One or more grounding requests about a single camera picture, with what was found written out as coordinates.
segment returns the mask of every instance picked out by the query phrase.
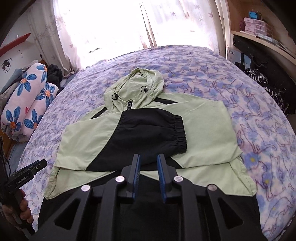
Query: rolled blanket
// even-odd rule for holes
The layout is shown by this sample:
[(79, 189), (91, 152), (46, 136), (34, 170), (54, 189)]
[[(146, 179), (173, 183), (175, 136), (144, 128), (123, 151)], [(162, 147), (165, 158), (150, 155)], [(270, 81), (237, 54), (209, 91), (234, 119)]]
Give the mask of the rolled blanket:
[(30, 110), (26, 114), (24, 123), (18, 135), (18, 141), (28, 141), (36, 130), (41, 118), (43, 117), (46, 109), (54, 100), (59, 88), (51, 83), (46, 83), (45, 87), (37, 95)]
[(18, 136), (29, 108), (45, 86), (46, 78), (46, 66), (39, 63), (33, 64), (23, 74), (1, 115), (1, 129), (10, 138)]

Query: bed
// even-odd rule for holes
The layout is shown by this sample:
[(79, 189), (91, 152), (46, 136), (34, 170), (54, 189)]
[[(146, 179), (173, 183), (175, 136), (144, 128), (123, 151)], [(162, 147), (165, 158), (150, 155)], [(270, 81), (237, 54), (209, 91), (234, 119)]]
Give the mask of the bed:
[(164, 92), (224, 102), (244, 165), (257, 185), (262, 231), (269, 240), (276, 238), (296, 208), (296, 140), (291, 125), (270, 95), (234, 64), (208, 48), (182, 45), (140, 50), (97, 63), (80, 71), (55, 98), (18, 166), (43, 158), (48, 161), (47, 168), (23, 186), (34, 228), (66, 125), (104, 104), (104, 91), (136, 67), (160, 71)]

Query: storage box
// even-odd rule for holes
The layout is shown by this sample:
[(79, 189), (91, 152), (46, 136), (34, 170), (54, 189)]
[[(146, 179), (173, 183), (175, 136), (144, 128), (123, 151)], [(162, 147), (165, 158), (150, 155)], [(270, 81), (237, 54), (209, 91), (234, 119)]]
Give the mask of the storage box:
[(265, 31), (262, 31), (260, 29), (255, 29), (255, 33), (256, 34), (263, 34), (265, 36), (269, 36), (269, 37), (272, 37), (272, 34), (268, 33), (268, 32), (265, 32)]
[(256, 33), (253, 33), (253, 32), (250, 32), (250, 31), (247, 31), (247, 30), (245, 30), (245, 32), (246, 32), (246, 33), (248, 33), (248, 34), (251, 34), (251, 35), (258, 36), (258, 34), (256, 34)]
[[(227, 48), (227, 60), (234, 63), (236, 66), (241, 62), (241, 52), (234, 48)], [(251, 67), (251, 59), (244, 55), (244, 66), (247, 68)]]
[(272, 27), (269, 26), (269, 25), (268, 25), (266, 22), (264, 22), (264, 21), (254, 19), (254, 24), (261, 25), (261, 26), (263, 26), (263, 27), (266, 27), (266, 28), (272, 30)]
[(255, 24), (254, 23), (245, 22), (245, 24), (246, 24), (246, 27), (255, 28)]
[(254, 24), (254, 28), (260, 29), (260, 30), (265, 31), (265, 32), (267, 32), (269, 34), (272, 34), (272, 28), (268, 28), (267, 26), (262, 26), (262, 25)]
[(254, 23), (254, 19), (251, 18), (244, 18), (244, 21), (248, 23)]
[(245, 26), (245, 30), (253, 32), (253, 33), (255, 32), (255, 28), (252, 28), (252, 27)]

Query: blue gripper pad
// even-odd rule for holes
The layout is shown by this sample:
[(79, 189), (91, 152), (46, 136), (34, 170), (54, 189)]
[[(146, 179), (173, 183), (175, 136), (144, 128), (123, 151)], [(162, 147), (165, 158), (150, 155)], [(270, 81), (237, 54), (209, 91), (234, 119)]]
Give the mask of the blue gripper pad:
[(137, 193), (138, 193), (140, 169), (141, 169), (141, 161), (140, 161), (140, 155), (138, 155), (135, 176), (133, 178), (133, 195), (132, 195), (133, 200), (136, 199), (136, 196), (137, 196)]
[(165, 193), (165, 177), (163, 174), (163, 166), (161, 164), (161, 159), (159, 155), (157, 156), (157, 170), (158, 170), (158, 176), (159, 176), (161, 197), (163, 199), (163, 202), (166, 203), (167, 196)]

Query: human hand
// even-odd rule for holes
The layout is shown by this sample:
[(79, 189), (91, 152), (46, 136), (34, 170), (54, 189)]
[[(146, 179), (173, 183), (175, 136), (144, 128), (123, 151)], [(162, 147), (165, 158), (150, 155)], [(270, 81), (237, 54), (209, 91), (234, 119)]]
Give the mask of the human hand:
[[(31, 215), (31, 210), (28, 208), (28, 201), (25, 199), (25, 192), (23, 190), (20, 190), (22, 194), (22, 201), (20, 202), (20, 209), (21, 209), (21, 214), (20, 218), (22, 220), (27, 220), (29, 224), (33, 223), (34, 219), (33, 216)], [(4, 215), (6, 219), (14, 226), (17, 227), (17, 223), (15, 219), (13, 218), (12, 214), (14, 212), (13, 208), (9, 205), (3, 205), (2, 206)]]

